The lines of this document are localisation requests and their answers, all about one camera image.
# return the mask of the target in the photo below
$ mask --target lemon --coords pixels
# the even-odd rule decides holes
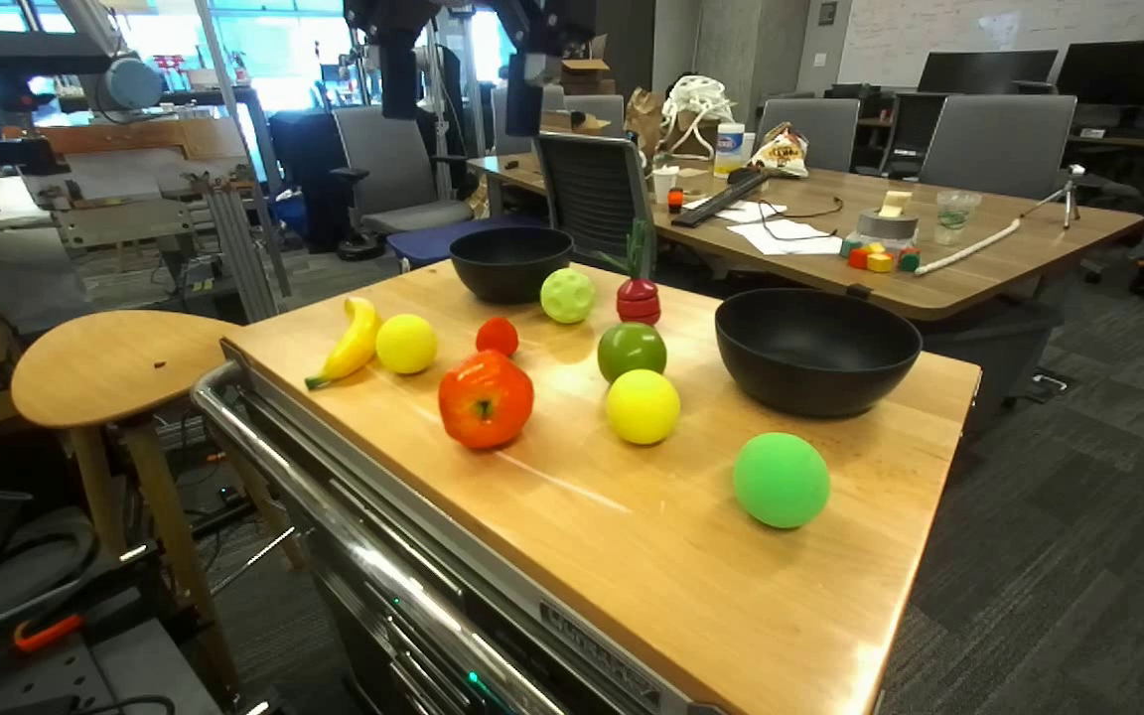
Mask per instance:
[[[660,444],[676,432],[683,399],[654,368],[627,368],[611,381],[605,416],[623,444]]]
[[[384,375],[419,375],[438,348],[438,330],[419,313],[392,313],[376,324],[373,355]]]

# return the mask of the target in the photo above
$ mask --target computer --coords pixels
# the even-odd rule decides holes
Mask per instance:
[[[1058,91],[1079,105],[1144,109],[1144,45],[1068,45]]]
[[[1058,50],[928,50],[919,91],[999,94],[1047,82]]]

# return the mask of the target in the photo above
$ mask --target paper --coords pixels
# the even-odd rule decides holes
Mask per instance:
[[[843,254],[843,240],[810,224],[776,217],[776,224],[742,224],[732,229],[742,234],[758,254]]]
[[[732,201],[720,212],[724,224],[762,224],[770,213],[785,212],[782,201]]]

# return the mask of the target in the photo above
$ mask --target tomato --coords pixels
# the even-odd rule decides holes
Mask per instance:
[[[516,356],[521,330],[507,318],[495,313],[495,318],[480,323],[476,348],[495,348],[504,356]]]
[[[504,355],[480,348],[439,379],[445,432],[470,449],[501,449],[531,416],[531,379]]]
[[[621,283],[621,291],[617,291],[617,318],[621,318],[621,323],[648,323],[648,324],[654,324],[654,323],[660,323],[660,287],[648,283],[648,277],[627,277],[627,283]]]

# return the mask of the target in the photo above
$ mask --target lime green ball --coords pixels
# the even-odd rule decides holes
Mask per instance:
[[[732,487],[740,508],[765,528],[803,528],[830,497],[822,452],[793,432],[758,432],[742,441]]]

